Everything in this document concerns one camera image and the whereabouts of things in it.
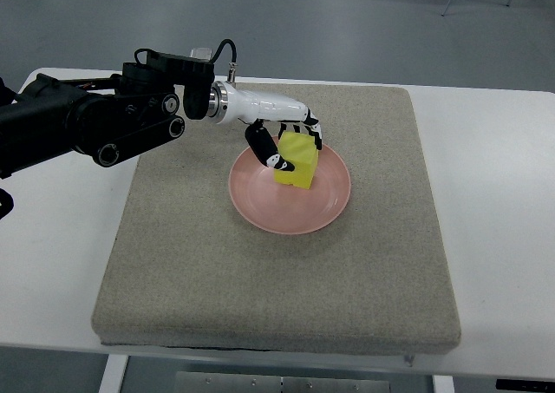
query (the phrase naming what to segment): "yellow sponge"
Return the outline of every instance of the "yellow sponge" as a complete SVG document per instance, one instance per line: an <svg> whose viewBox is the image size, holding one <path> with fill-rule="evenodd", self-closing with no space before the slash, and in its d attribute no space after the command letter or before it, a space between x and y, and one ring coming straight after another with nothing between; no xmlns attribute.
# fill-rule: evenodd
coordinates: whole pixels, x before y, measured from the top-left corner
<svg viewBox="0 0 555 393"><path fill-rule="evenodd" d="M318 164L318 151L314 137L307 134L284 131L277 144L284 159L295 165L293 172L274 170L274 180L285 185L310 189Z"/></svg>

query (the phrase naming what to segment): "gray fabric mat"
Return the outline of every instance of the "gray fabric mat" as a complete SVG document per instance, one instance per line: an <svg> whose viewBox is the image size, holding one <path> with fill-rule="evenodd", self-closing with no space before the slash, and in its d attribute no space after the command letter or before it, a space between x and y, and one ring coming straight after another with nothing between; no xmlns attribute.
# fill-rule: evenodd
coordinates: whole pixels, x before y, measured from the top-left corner
<svg viewBox="0 0 555 393"><path fill-rule="evenodd" d="M227 189L245 125L189 121L179 140L140 157L92 317L101 341L365 355L455 347L460 324L408 92L238 88L310 107L349 168L349 204L314 233L257 229Z"/></svg>

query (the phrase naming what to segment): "robotic hand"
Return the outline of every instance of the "robotic hand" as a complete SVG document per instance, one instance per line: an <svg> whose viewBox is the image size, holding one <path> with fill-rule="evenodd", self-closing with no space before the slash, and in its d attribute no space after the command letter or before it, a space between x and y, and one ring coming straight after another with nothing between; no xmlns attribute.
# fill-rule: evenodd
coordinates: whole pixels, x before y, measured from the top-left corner
<svg viewBox="0 0 555 393"><path fill-rule="evenodd" d="M233 82L215 82L207 116L217 124L234 120L248 124L245 138L258 160L267 167L285 171L295 169L290 161L284 160L279 154L270 133L264 127L264 121L281 122L280 137L286 129L285 123L295 123L296 131L299 131L298 123L302 122L309 134L314 136L317 149L322 149L322 129L318 119L306 105L284 95L237 90Z"/></svg>
<svg viewBox="0 0 555 393"><path fill-rule="evenodd" d="M214 63L226 44L232 47L227 82L214 82ZM138 54L147 52L141 63ZM268 167L294 170L283 159L264 121L303 123L322 148L318 119L301 102L283 95L235 89L237 53L225 39L212 59L174 56L151 49L135 51L135 62L123 64L121 75L103 79L59 81L39 74L21 94L0 80L0 179L42 161L75 150L111 167L179 138L184 120L174 85L184 87L187 118L207 117L225 125L239 119L248 124L245 137L254 154ZM96 90L114 91L112 95ZM13 199L0 189L0 219Z"/></svg>

